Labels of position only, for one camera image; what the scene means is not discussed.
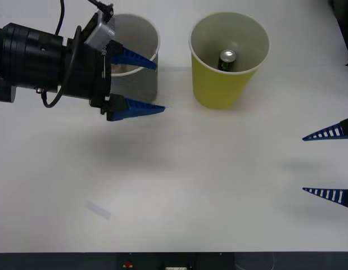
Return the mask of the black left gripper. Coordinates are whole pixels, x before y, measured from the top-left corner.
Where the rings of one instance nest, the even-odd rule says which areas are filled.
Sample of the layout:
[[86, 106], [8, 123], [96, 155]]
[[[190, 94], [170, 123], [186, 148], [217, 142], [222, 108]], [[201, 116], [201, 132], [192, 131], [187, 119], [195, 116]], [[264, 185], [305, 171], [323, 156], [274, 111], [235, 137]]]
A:
[[[119, 42], [111, 40], [106, 48], [111, 64], [157, 69], [155, 62], [125, 48]], [[66, 95], [88, 100], [89, 105], [99, 108], [100, 113], [105, 113], [107, 121], [110, 122], [154, 115], [165, 111], [166, 107], [164, 106], [136, 101], [118, 94], [110, 94], [109, 71], [109, 61], [106, 56], [86, 44], [80, 44], [67, 83]]]

